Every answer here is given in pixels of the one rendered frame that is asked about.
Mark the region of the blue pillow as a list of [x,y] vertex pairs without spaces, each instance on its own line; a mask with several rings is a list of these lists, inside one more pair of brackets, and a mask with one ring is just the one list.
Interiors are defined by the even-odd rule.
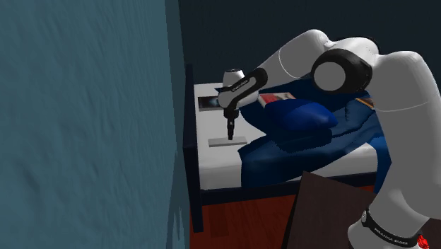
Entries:
[[339,123],[326,107],[303,99],[277,100],[266,104],[264,111],[272,122],[292,132],[329,129]]

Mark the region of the red book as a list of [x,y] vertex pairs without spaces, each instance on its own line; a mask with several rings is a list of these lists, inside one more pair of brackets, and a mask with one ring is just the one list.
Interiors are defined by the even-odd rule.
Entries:
[[280,100],[288,100],[295,99],[295,97],[289,93],[261,93],[259,94],[258,101],[263,108],[269,103],[280,101]]

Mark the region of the grey flat tablet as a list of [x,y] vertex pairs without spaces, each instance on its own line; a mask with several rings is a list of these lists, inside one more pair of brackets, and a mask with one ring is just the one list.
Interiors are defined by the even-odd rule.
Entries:
[[227,137],[221,137],[221,138],[208,139],[209,147],[236,146],[236,145],[245,145],[245,144],[247,144],[246,137],[233,137],[232,139],[229,139]]

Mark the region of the dark flat tablet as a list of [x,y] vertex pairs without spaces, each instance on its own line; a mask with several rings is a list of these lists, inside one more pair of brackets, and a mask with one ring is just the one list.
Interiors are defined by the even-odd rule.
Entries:
[[198,100],[198,108],[200,112],[223,109],[219,105],[218,98],[216,96],[199,96],[197,100]]

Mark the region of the blue blanket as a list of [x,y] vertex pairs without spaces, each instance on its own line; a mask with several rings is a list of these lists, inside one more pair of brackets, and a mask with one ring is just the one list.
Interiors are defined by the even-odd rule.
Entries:
[[369,144],[377,156],[374,191],[380,191],[391,158],[375,111],[360,102],[361,98],[369,97],[367,91],[328,95],[316,89],[311,80],[300,79],[268,88],[266,92],[289,92],[302,101],[318,103],[334,115],[337,124],[321,130],[292,132],[277,125],[259,102],[242,107],[240,112],[244,119],[264,133],[238,151],[243,187],[261,187],[291,180]]

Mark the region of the dark frame bed white mattress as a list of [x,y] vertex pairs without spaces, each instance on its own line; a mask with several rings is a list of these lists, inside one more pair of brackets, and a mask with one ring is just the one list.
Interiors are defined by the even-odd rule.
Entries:
[[[195,232],[204,229],[203,206],[294,195],[302,176],[261,187],[247,188],[241,185],[242,162],[238,151],[264,133],[248,123],[240,112],[235,120],[234,137],[246,137],[247,144],[209,147],[208,139],[228,137],[226,120],[223,109],[200,112],[197,98],[217,97],[217,87],[216,83],[196,84],[192,66],[186,66],[183,152]],[[374,148],[363,144],[348,155],[311,173],[355,187],[375,186],[376,165]]]

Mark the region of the orange dark book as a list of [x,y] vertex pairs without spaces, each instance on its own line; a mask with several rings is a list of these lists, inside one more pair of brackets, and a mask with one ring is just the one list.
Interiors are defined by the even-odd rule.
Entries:
[[368,106],[371,110],[374,110],[374,102],[371,98],[356,98],[356,100],[360,103],[362,103],[363,105]]

